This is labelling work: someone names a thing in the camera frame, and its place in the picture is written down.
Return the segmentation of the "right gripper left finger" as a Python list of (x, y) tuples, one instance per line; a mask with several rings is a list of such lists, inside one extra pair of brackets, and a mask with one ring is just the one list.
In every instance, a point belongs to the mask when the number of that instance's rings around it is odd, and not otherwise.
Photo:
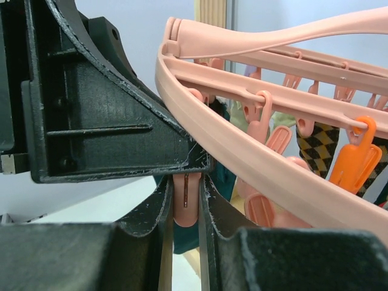
[(2, 290), (170, 290), (173, 181), (114, 223), (1, 227)]

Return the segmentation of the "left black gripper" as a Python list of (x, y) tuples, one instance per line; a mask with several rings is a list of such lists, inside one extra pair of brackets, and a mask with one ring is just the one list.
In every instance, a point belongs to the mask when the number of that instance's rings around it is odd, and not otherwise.
[(135, 175), (138, 83), (74, 1), (1, 2), (1, 152), (33, 175)]

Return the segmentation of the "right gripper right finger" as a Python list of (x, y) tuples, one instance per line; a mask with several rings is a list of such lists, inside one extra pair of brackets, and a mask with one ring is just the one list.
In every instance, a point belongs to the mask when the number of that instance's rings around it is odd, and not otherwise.
[(203, 290), (386, 290), (387, 248), (351, 230), (260, 228), (199, 182)]

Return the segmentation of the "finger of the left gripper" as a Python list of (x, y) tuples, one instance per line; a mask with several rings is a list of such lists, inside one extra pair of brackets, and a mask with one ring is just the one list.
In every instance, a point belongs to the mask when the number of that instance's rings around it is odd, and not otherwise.
[(118, 30), (73, 1), (25, 1), (21, 85), (35, 182), (205, 172), (212, 159), (140, 81)]

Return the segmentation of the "pink round clip hanger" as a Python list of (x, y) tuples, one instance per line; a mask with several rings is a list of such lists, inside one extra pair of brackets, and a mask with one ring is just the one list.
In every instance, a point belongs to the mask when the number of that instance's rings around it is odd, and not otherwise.
[[(357, 193), (382, 157), (373, 139), (387, 140), (387, 70), (295, 44), (386, 33), (385, 7), (261, 33), (170, 18), (155, 82), (177, 121), (236, 175), (248, 219), (384, 233), (387, 190), (374, 202)], [(325, 178), (296, 140), (316, 122), (340, 129)]]

